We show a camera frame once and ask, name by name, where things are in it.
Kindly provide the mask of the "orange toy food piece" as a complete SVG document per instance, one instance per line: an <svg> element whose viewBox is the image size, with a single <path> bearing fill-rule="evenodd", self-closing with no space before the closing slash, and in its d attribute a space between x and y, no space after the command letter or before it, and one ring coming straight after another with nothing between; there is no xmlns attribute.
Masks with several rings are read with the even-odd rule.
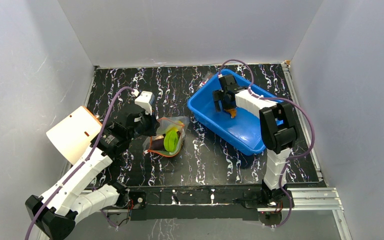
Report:
<svg viewBox="0 0 384 240"><path fill-rule="evenodd" d="M237 116L237 109L236 108L227 109L226 112L230 114L230 117L232 119L234 119Z"/></svg>

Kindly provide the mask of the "purple toy eggplant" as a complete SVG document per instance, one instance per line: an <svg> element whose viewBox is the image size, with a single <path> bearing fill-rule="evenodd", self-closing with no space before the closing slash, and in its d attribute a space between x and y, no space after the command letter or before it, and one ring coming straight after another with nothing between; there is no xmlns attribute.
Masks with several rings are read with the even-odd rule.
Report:
<svg viewBox="0 0 384 240"><path fill-rule="evenodd" d="M150 142L149 149L155 151L165 151L166 149L164 146L164 139L152 139L152 141Z"/></svg>

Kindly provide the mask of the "blue plastic bin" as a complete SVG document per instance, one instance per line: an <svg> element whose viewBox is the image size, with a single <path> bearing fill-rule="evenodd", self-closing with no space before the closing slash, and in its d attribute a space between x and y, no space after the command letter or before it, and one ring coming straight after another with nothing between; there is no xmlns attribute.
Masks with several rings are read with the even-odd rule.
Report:
<svg viewBox="0 0 384 240"><path fill-rule="evenodd" d="M262 100L251 96L248 86L251 82L237 73L223 69L223 76L232 75L240 87L244 87L235 96L237 112L234 118L224 111L217 111L213 92L221 90L217 75L213 76L188 100L187 106L194 114L195 119L231 144L246 156L260 154L266 146L262 140L259 110L264 107L273 107L278 103L275 100Z"/></svg>

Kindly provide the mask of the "clear zip bag orange zipper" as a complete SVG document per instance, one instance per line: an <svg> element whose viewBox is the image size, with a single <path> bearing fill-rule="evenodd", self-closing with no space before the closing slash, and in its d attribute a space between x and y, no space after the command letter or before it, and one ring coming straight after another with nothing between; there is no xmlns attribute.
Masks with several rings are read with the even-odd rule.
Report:
<svg viewBox="0 0 384 240"><path fill-rule="evenodd" d="M190 123L187 116L162 117L157 120L160 126L156 135L147 137L143 143L143 153L153 153L167 158L176 156L186 138L186 128Z"/></svg>

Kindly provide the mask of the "green toy leaf vegetable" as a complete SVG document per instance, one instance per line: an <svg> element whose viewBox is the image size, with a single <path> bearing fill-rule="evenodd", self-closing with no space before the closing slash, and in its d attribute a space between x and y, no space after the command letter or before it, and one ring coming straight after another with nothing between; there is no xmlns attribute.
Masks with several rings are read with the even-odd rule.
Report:
<svg viewBox="0 0 384 240"><path fill-rule="evenodd" d="M164 137L164 147L169 153L174 153L180 139L179 131L176 128L170 129Z"/></svg>

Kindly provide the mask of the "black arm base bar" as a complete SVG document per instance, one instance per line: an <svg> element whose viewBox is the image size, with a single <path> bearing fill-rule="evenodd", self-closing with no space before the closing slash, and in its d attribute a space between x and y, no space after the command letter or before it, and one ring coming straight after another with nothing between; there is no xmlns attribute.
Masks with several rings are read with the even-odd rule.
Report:
<svg viewBox="0 0 384 240"><path fill-rule="evenodd" d="M156 219L242 219L278 224L295 206L290 190L261 184L130 188L134 221Z"/></svg>

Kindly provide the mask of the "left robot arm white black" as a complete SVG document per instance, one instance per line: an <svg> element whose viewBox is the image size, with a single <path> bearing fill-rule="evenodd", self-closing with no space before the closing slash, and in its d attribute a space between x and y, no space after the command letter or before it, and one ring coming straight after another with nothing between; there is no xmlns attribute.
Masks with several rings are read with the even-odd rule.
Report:
<svg viewBox="0 0 384 240"><path fill-rule="evenodd" d="M74 110L46 134L72 168L44 193L26 200L32 222L51 240L63 240L91 214L108 206L127 206L129 194L120 183L107 183L86 195L83 190L133 139L153 136L158 127L149 103L128 105L121 121L110 123L99 122L84 106Z"/></svg>

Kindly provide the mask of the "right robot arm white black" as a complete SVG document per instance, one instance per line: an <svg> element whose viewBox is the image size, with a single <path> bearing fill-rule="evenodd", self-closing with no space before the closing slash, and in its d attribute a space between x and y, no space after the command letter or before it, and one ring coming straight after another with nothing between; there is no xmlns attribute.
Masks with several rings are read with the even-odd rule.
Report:
<svg viewBox="0 0 384 240"><path fill-rule="evenodd" d="M232 75L218 76L220 90L212 93L215 110L237 115L242 108L259 119L262 142L267 150L266 173L261 192L241 202L275 207L280 206L286 195L284 167L293 146L299 138L293 107L277 97L265 97L252 91L250 87L240 86Z"/></svg>

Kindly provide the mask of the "small clear marker box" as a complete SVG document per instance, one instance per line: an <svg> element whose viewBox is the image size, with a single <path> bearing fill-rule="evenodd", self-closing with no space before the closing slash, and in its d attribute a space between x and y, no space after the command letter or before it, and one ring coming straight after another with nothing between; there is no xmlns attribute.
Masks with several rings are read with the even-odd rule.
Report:
<svg viewBox="0 0 384 240"><path fill-rule="evenodd" d="M204 77L201 78L201 82L198 85L198 88L202 88L214 75L211 72L208 72Z"/></svg>

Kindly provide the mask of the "black marbled table mat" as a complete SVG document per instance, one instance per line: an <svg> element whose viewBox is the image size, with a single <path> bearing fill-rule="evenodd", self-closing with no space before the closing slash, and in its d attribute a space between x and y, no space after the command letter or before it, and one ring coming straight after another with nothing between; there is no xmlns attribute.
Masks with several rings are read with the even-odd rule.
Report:
<svg viewBox="0 0 384 240"><path fill-rule="evenodd" d="M139 137L89 187L112 180L132 187L260 184L267 155L244 155L196 121L187 106L200 83L217 70L216 65L96 69L86 105L93 114L103 116L114 94L130 86L154 93L159 117L185 116L190 122L178 155L144 154L145 138Z"/></svg>

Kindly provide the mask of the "white paper towel roll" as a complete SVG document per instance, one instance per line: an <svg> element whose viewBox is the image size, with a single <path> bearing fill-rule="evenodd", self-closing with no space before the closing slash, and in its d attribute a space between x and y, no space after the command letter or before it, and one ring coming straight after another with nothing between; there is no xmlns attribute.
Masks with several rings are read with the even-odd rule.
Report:
<svg viewBox="0 0 384 240"><path fill-rule="evenodd" d="M63 157L75 165L101 128L102 123L85 106L80 106L48 130L46 136Z"/></svg>

